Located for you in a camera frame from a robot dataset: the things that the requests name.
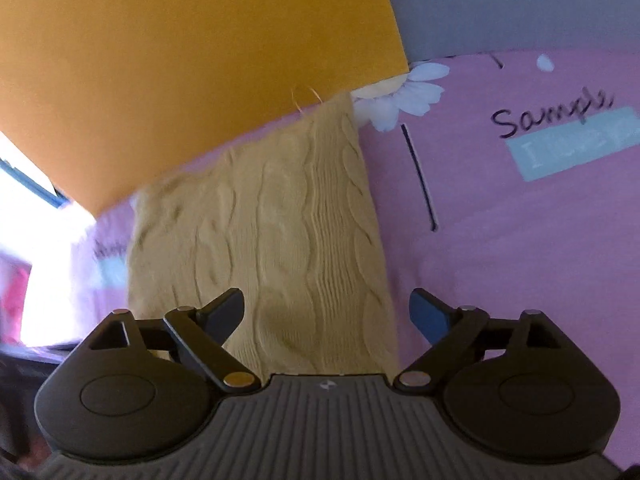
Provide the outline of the purple floral bed sheet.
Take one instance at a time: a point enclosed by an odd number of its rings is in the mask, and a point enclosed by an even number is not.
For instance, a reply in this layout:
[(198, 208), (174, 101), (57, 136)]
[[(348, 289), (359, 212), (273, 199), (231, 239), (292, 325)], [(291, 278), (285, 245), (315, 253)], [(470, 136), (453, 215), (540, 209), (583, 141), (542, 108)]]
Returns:
[(408, 300), (424, 286), (504, 315), (544, 310), (622, 401), (604, 453), (511, 463), (435, 403), (382, 378), (274, 378), (229, 403), (169, 479), (612, 479), (639, 458), (639, 59), (558, 52), (449, 61), (444, 95), (360, 146), (384, 246), (398, 348), (426, 343)]

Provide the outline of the orange storage box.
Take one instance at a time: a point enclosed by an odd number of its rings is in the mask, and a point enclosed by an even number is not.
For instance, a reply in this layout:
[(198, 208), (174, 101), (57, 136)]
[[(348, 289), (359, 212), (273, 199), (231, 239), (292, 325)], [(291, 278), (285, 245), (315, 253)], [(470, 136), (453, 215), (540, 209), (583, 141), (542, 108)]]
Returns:
[(1, 129), (93, 214), (407, 67), (390, 0), (1, 0)]

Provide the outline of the beige cable knit sweater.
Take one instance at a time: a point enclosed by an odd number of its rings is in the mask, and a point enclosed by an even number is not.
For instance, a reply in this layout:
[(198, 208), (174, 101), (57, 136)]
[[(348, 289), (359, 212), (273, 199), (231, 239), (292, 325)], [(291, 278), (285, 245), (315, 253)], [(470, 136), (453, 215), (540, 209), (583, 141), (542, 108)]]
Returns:
[(261, 378), (398, 371), (378, 217), (346, 93), (207, 169), (141, 191), (127, 266), (138, 318), (239, 289), (245, 314), (226, 348)]

